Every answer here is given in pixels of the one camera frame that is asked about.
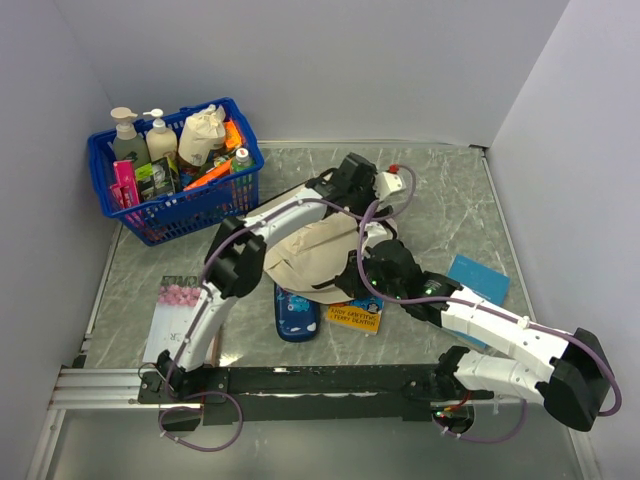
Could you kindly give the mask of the beige canvas backpack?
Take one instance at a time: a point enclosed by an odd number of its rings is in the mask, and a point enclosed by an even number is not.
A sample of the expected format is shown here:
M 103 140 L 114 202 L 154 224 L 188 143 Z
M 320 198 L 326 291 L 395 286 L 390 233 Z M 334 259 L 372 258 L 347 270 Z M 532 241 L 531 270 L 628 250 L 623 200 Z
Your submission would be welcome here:
M 282 193 L 246 215 L 260 222 L 288 206 L 267 222 L 273 229 L 280 220 L 294 224 L 287 236 L 270 236 L 263 269 L 283 289 L 320 304 L 344 303 L 352 299 L 334 285 L 334 278 L 359 249 L 359 216 L 318 202 L 320 197 L 304 184 Z

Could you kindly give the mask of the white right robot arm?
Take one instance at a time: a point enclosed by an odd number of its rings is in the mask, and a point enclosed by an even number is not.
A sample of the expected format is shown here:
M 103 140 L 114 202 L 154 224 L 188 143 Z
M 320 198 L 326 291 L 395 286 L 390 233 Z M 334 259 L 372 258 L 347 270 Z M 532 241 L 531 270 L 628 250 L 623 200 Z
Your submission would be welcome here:
M 353 299 L 369 294 L 417 320 L 464 333 L 498 351 L 453 348 L 441 357 L 438 390 L 448 398 L 487 391 L 541 404 L 563 425 L 588 432 L 616 414 L 620 387 L 598 337 L 569 333 L 498 307 L 442 274 L 422 269 L 399 240 L 350 252 L 335 285 Z

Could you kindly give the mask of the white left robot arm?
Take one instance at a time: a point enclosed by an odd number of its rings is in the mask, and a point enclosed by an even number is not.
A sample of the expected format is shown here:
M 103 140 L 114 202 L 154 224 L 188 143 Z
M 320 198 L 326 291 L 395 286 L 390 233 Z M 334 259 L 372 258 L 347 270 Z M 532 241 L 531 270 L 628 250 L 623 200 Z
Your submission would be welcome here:
M 376 167 L 357 154 L 340 166 L 274 198 L 272 206 L 219 226 L 201 274 L 201 293 L 175 354 L 162 352 L 156 370 L 162 390 L 177 402 L 192 398 L 208 347 L 238 299 L 260 283 L 267 252 L 299 229 L 332 213 L 353 218 L 379 198 Z

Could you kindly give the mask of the orange treehouse book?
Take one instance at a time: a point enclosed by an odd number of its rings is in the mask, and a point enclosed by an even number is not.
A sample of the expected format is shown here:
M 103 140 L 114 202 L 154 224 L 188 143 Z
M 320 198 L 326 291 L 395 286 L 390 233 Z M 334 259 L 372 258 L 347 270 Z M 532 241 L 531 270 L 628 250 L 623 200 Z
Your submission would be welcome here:
M 380 328 L 384 302 L 377 297 L 332 304 L 327 311 L 330 323 L 367 335 L 376 335 Z

